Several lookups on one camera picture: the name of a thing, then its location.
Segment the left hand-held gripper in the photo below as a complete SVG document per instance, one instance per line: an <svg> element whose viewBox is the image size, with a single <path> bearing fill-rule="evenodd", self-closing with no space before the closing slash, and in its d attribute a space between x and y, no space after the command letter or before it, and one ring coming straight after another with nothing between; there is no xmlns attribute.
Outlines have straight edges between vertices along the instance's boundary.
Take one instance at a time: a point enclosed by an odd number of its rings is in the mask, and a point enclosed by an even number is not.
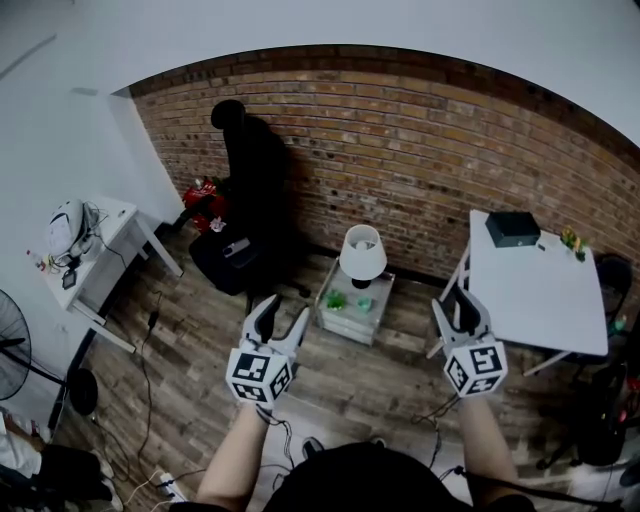
<svg viewBox="0 0 640 512"><path fill-rule="evenodd" d="M274 405L294 380L297 352L305 335L311 308L304 307L282 339L271 339L281 296L273 294L245 318L239 347L229 357L225 380L240 402Z"/></svg>

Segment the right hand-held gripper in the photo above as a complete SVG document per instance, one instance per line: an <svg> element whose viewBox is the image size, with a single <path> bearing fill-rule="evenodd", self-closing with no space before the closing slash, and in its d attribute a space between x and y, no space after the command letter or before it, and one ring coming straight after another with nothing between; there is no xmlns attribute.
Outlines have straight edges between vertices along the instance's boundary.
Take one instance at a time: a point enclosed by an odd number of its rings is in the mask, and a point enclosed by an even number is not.
<svg viewBox="0 0 640 512"><path fill-rule="evenodd" d="M443 342L443 371L460 398L494 392L508 374L504 344L491 329L486 307L468 290L456 287L457 331L438 299L432 300L434 317Z"/></svg>

